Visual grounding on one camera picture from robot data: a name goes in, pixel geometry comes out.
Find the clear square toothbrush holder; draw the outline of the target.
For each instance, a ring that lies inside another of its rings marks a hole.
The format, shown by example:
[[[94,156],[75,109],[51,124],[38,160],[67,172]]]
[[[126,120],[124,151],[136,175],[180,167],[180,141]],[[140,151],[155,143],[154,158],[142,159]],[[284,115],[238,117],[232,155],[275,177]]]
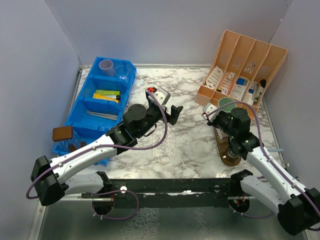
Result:
[[[219,128],[216,128],[216,133],[217,133],[217,142],[222,144],[222,143],[227,143],[228,142],[228,136],[222,132]]]

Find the green plastic cup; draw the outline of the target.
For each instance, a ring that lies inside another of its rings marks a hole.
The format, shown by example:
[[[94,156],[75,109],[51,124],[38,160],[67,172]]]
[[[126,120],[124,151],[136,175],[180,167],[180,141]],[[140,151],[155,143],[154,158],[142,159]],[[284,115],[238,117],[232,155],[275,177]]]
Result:
[[[230,113],[234,108],[237,107],[237,104],[230,97],[222,97],[218,101],[218,107],[225,113]]]

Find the dark blue plastic cup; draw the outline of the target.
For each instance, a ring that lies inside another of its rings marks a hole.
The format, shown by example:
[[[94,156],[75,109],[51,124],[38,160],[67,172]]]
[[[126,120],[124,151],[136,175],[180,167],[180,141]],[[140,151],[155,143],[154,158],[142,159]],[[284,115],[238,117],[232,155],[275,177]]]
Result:
[[[226,160],[228,162],[236,162],[236,161],[241,161],[241,157],[236,155],[235,153],[233,153],[230,148],[228,147],[225,151],[225,156],[226,156]]]

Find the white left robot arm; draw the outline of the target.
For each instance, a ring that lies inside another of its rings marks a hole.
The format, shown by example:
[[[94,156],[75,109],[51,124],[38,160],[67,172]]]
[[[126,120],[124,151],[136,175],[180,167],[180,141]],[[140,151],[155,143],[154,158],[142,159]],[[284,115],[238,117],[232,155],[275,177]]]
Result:
[[[71,153],[48,159],[41,156],[35,160],[30,176],[31,185],[26,198],[39,199],[42,206],[49,206],[65,195],[75,193],[92,193],[103,198],[111,186],[103,173],[95,173],[82,183],[73,183],[77,174],[89,166],[111,158],[127,150],[139,150],[138,139],[149,136],[149,130],[159,121],[164,125],[175,125],[183,106],[171,106],[167,113],[166,103],[171,95],[163,88],[148,88],[145,91],[148,108],[142,104],[131,105],[123,114],[122,122],[112,127],[92,143]],[[30,195],[34,189],[36,195]]]

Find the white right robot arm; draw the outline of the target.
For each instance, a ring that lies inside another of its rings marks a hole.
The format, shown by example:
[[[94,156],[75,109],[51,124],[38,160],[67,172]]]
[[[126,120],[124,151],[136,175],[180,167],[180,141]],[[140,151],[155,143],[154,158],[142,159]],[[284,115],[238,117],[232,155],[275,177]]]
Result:
[[[229,156],[243,158],[268,181],[265,184],[250,174],[237,178],[229,184],[234,195],[247,193],[255,197],[277,216],[290,235],[320,230],[315,227],[320,222],[320,192],[307,188],[274,160],[261,135],[251,132],[251,118],[246,109],[235,107],[225,112],[209,104],[203,109],[203,117],[209,126],[228,136]]]

